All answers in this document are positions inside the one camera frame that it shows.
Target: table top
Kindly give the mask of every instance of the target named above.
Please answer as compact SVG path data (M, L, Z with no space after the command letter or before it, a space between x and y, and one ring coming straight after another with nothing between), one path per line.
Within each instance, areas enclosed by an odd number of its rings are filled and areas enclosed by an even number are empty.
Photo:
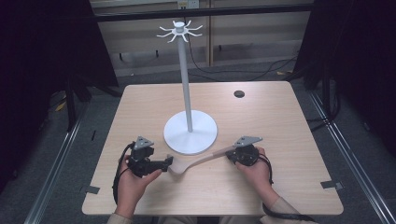
M245 96L237 98L235 91ZM181 84L128 86L111 125L82 211L111 214L114 175L123 149L143 136L154 142L153 161L167 154L193 160L231 146L243 135L259 136L273 166L274 189L300 213L338 215L343 205L335 189L323 189L331 180L304 114L289 82L191 83L191 109L210 115L218 125L214 144L196 156L173 151L163 139L165 123L184 110ZM226 157L191 167L184 175L162 173L146 189L135 214L148 216L259 216L261 200Z

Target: white stand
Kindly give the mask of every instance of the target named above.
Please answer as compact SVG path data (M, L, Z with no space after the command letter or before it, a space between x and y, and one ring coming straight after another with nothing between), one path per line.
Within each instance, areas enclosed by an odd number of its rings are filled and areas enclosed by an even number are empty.
M163 130L163 137L166 144L174 151L184 155L196 155L208 149L216 140L218 127L216 122L206 113L198 110L191 111L189 76L187 73L186 47L184 41L188 42L185 34L198 36L189 32L190 21L187 25L182 21L174 22L174 29L161 29L171 31L167 35L158 35L165 37L173 34L172 42L177 37L178 57L180 60L181 80L183 83L185 111L175 114L170 118Z

